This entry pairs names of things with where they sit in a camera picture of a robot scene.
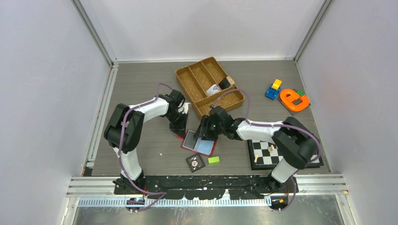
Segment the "red leather card holder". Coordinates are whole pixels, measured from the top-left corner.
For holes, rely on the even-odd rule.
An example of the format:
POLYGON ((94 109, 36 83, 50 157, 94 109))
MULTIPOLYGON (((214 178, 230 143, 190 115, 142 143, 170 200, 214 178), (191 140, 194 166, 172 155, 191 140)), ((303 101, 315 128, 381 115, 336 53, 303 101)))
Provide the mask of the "red leather card holder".
MULTIPOLYGON (((183 144, 183 141, 184 141, 185 138, 182 138, 179 135, 177 135, 177 138, 182 140, 181 148, 185 149, 185 148, 182 147, 182 144, 183 144)), ((197 149, 196 150, 189 150, 189 151, 201 154, 201 155, 206 156, 206 157, 212 157, 213 152, 215 150, 215 146, 216 146, 216 141, 211 141, 211 140, 208 140, 208 139, 202 139, 201 138, 197 149)))

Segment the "black credit card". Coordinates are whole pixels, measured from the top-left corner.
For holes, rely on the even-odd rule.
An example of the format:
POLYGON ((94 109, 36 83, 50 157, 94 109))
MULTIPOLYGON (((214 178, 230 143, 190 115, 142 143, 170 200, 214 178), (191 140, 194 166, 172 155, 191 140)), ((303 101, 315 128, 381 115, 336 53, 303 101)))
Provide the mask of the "black credit card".
POLYGON ((188 130, 186 137, 183 141, 182 147, 188 150, 195 150, 197 143, 197 137, 194 137, 195 131, 188 130))

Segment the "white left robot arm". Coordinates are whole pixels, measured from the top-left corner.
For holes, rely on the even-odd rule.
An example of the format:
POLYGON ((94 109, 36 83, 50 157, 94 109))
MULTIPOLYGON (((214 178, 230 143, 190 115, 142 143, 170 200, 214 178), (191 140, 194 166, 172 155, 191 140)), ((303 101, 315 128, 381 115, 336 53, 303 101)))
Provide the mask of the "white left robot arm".
POLYGON ((177 136, 186 136, 187 109, 185 97, 172 90, 166 95, 157 95, 137 105, 118 104, 104 131, 104 138, 117 154, 121 176, 114 183, 139 194, 145 185, 144 172, 138 162, 137 146, 145 122, 163 117, 169 120, 169 129, 177 136))

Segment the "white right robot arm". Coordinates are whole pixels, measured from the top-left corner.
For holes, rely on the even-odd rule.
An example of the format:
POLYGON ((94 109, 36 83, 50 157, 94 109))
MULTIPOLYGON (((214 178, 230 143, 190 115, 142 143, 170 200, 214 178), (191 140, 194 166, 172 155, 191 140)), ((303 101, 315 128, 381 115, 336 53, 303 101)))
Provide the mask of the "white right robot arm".
POLYGON ((265 187, 270 192, 281 192, 298 170, 321 156, 318 139, 294 117, 279 122, 234 119, 224 108, 216 106, 202 117, 194 137, 216 141, 219 135, 230 140, 257 140, 276 146, 283 158, 265 179, 265 187))

